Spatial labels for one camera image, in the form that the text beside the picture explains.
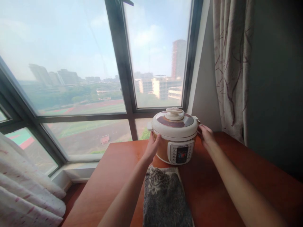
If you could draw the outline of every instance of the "gray towel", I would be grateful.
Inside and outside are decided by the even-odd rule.
[[[150,167],[145,176],[143,226],[194,227],[178,168]]]

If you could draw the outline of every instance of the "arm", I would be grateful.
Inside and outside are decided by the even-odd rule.
[[[216,143],[212,131],[199,126],[202,144],[211,156],[222,181],[246,226],[287,226],[275,208],[234,166]]]
[[[130,226],[146,171],[156,155],[160,139],[161,135],[159,134],[156,141],[154,141],[151,132],[143,157],[136,165],[130,179],[122,187],[121,191],[108,208],[98,227]]]

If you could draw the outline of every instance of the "window pane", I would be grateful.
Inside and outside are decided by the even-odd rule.
[[[46,124],[70,161],[100,159],[110,143],[131,141],[128,120]]]
[[[151,122],[152,118],[135,119],[137,135],[139,140],[149,139],[150,131],[147,130],[147,123]]]
[[[6,116],[0,111],[0,121],[7,120]]]
[[[126,111],[104,0],[1,8],[0,55],[37,115]]]
[[[49,175],[58,165],[27,128],[5,135],[21,147],[40,171]]]
[[[124,4],[138,108],[181,106],[190,0]]]

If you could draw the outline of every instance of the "white curtain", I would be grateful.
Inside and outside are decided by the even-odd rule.
[[[254,0],[213,0],[215,72],[222,129],[247,142]]]
[[[0,133],[0,226],[58,226],[65,195]]]

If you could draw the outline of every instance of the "forearm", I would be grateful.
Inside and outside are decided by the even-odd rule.
[[[207,151],[246,226],[286,226],[275,208],[242,175],[216,142],[211,143]]]
[[[142,158],[122,187],[98,227],[130,226],[149,162]]]

